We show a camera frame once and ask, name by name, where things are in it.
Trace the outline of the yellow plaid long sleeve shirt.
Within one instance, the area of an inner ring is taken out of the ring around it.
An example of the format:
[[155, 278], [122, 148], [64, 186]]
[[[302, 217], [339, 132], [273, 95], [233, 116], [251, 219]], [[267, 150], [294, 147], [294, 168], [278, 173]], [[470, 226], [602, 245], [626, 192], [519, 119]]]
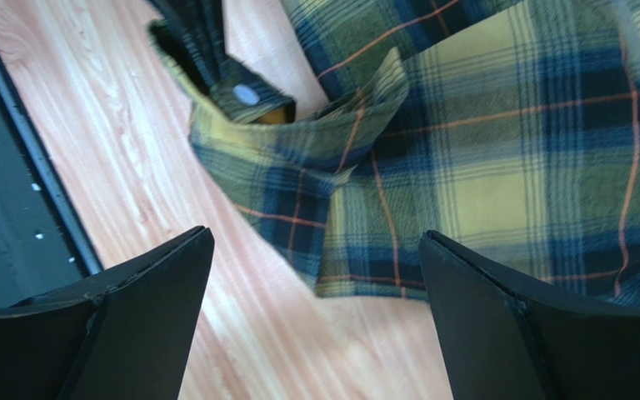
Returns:
[[192, 148], [320, 297], [423, 300], [439, 232], [640, 308], [640, 1], [286, 1], [328, 104], [226, 49], [219, 1], [156, 1]]

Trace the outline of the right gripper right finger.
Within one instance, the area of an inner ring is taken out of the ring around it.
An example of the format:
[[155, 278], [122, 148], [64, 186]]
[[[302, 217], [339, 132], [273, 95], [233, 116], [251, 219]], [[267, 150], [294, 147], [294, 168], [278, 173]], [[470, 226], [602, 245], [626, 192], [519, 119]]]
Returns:
[[439, 232], [418, 246], [456, 399], [640, 399], [640, 307], [565, 291]]

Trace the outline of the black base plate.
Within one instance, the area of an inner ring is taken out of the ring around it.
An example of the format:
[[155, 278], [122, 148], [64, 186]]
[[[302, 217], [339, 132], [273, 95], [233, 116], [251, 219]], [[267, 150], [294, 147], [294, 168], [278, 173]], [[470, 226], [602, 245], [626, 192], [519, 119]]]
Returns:
[[0, 57], [0, 308], [102, 270]]

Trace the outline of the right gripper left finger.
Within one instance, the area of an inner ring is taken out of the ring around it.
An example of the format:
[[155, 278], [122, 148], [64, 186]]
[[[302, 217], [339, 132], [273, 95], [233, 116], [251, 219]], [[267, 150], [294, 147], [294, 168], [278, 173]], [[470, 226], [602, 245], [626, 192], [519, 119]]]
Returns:
[[129, 261], [0, 307], [0, 399], [175, 399], [215, 240], [195, 227]]

